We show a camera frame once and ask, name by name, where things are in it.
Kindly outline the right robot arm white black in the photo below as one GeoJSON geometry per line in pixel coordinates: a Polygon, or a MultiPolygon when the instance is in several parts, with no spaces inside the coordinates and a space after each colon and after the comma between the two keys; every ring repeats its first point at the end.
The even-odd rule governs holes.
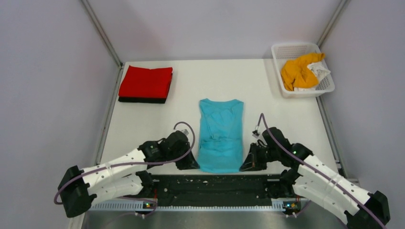
{"type": "Polygon", "coordinates": [[[371,193],[326,166],[300,143],[290,143],[282,132],[271,127],[259,133],[240,167],[241,172],[261,171],[270,162],[286,169],[278,181],[265,188],[270,198],[306,198],[337,217],[349,229],[383,229],[390,221],[388,198],[371,193]]]}

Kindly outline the teal t shirt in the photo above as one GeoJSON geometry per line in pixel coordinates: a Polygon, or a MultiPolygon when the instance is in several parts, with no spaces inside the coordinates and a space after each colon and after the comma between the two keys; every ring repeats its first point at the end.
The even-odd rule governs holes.
{"type": "Polygon", "coordinates": [[[240,100],[199,101],[197,162],[206,173],[236,173],[243,162],[243,112],[240,100]]]}

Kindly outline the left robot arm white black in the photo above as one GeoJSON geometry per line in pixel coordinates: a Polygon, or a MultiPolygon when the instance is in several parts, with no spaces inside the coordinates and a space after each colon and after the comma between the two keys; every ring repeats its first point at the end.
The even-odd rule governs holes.
{"type": "Polygon", "coordinates": [[[66,170],[56,195],[68,218],[87,212],[106,200],[132,195],[148,197],[153,179],[148,169],[175,163],[179,170],[199,169],[189,141],[183,131],[174,131],[157,141],[146,141],[125,155],[103,164],[66,170]]]}

